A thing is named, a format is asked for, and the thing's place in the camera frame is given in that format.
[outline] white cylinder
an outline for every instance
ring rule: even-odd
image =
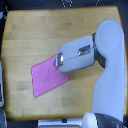
[[[98,128],[95,114],[85,113],[81,128]]]

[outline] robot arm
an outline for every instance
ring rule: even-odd
[[[86,36],[62,45],[54,65],[59,68],[60,73],[70,72],[93,65],[98,58],[96,54],[105,58],[105,70],[95,83],[92,113],[85,114],[82,127],[104,128],[107,124],[109,125],[106,127],[121,127],[125,58],[124,35],[118,22],[112,19],[103,21],[96,31],[94,42],[92,36]]]

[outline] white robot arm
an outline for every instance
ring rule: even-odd
[[[95,40],[86,36],[62,45],[53,64],[60,73],[105,62],[105,70],[95,83],[92,113],[86,113],[82,128],[121,128],[124,109],[125,57],[124,34],[113,19],[97,28]]]

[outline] pink cloth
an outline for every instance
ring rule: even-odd
[[[31,67],[33,95],[37,97],[65,83],[68,74],[60,74],[53,61],[57,55]]]

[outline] table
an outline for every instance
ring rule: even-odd
[[[69,73],[68,82],[37,98],[33,97],[31,67],[57,54],[62,44],[94,33],[108,18],[121,24],[114,6],[9,11],[1,54],[7,119],[77,118],[91,112],[93,87],[104,70],[98,62]],[[127,60],[125,68],[124,115],[127,114]]]

